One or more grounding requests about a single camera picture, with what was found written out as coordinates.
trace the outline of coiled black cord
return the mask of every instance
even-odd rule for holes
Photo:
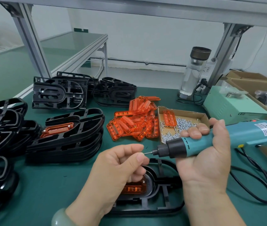
[[[257,175],[251,173],[250,171],[247,171],[247,170],[242,169],[242,168],[240,168],[240,167],[231,166],[231,169],[234,169],[234,170],[237,170],[237,171],[241,171],[241,172],[244,172],[244,173],[247,173],[247,174],[251,175],[252,177],[256,178],[259,182],[261,182],[261,183],[267,188],[267,171],[264,170],[264,169],[263,169],[263,168],[262,168],[262,167],[261,167],[255,160],[254,160],[254,159],[252,159],[251,157],[249,157],[249,156],[246,154],[244,148],[241,148],[241,151],[238,150],[237,148],[235,148],[235,151],[238,152],[239,154],[241,154],[242,156],[246,157],[246,158],[248,159],[248,161],[249,161],[254,167],[256,167],[257,170],[259,170],[260,172],[262,172],[263,175],[264,175],[264,177],[265,177],[265,179],[266,179],[266,181],[263,180],[263,179],[261,179],[261,178],[258,177]],[[233,174],[232,171],[230,171],[230,175],[231,175],[231,176],[234,178],[234,180],[235,180],[235,181],[236,181],[236,182],[237,182],[237,183],[238,183],[238,184],[239,184],[245,191],[247,191],[253,198],[255,198],[256,200],[258,200],[258,201],[260,201],[260,202],[262,202],[262,203],[264,203],[264,204],[267,205],[267,200],[263,200],[263,199],[259,198],[258,196],[256,196],[254,193],[252,193],[247,187],[245,187],[245,186],[241,183],[241,181],[239,181],[239,180],[237,179],[237,177]]]

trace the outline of green tabletop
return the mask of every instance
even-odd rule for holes
[[[176,102],[177,90],[174,89],[138,87],[136,95],[158,96],[162,100],[156,102],[156,104],[166,106],[167,108],[205,112],[200,106]],[[30,105],[32,95],[28,95],[25,100]],[[102,107],[94,101],[90,102],[88,107],[98,107],[104,111],[105,125],[113,118],[115,111],[124,110],[123,108]],[[65,113],[68,113],[68,111],[29,109],[25,118],[34,119],[39,124],[44,124],[47,118]],[[120,138],[114,142],[107,129],[104,128],[103,144],[99,152],[119,144],[136,142],[133,138]],[[143,152],[149,152],[149,150],[159,144],[159,140],[143,139],[141,143],[147,148]],[[253,159],[267,170],[267,158],[258,149],[246,150]],[[92,159],[80,164],[44,166],[26,166],[23,158],[15,160],[15,169],[20,175],[20,183],[12,200],[0,212],[0,225],[50,225],[53,214],[58,209],[67,207],[76,198],[86,182],[96,157],[94,156]],[[246,163],[246,160],[241,159],[234,151],[232,152],[232,165],[256,173]],[[259,182],[241,172],[235,172],[235,174],[255,194],[260,195],[261,198],[267,198],[267,191]],[[256,203],[249,194],[242,190],[232,177],[229,177],[228,180],[227,193],[247,225],[267,225],[267,206]],[[183,208],[180,213],[173,216],[104,217],[100,225],[189,225],[189,220],[186,210]]]
[[[50,71],[102,36],[94,33],[69,32],[41,41]],[[14,97],[32,85],[33,77],[38,75],[26,47],[0,52],[0,100]]]

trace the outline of pile of screws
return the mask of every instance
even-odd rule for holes
[[[166,141],[169,140],[173,140],[176,138],[180,137],[180,132],[183,130],[187,130],[190,127],[196,127],[197,124],[193,124],[191,121],[187,121],[186,119],[182,119],[182,118],[177,118],[176,119],[177,125],[174,128],[175,130],[175,134],[172,135],[170,132],[168,132],[167,134],[163,135],[162,134],[162,142],[166,143]],[[160,129],[161,129],[161,133],[163,132],[163,129],[167,127],[165,125],[164,121],[160,122]]]

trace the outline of electric screwdriver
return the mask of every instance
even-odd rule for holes
[[[246,146],[260,147],[267,145],[267,121],[253,120],[226,125],[230,134],[231,148],[242,148]],[[199,154],[202,150],[213,146],[213,129],[208,135],[202,136],[199,140],[191,137],[181,137],[169,140],[166,144],[158,145],[156,150],[145,153],[158,155],[159,157],[169,156],[170,158],[185,158]]]

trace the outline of white label sticker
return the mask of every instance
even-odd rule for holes
[[[267,137],[267,123],[259,123],[259,124],[255,124],[257,127],[259,127],[263,133],[264,133],[264,136]]]

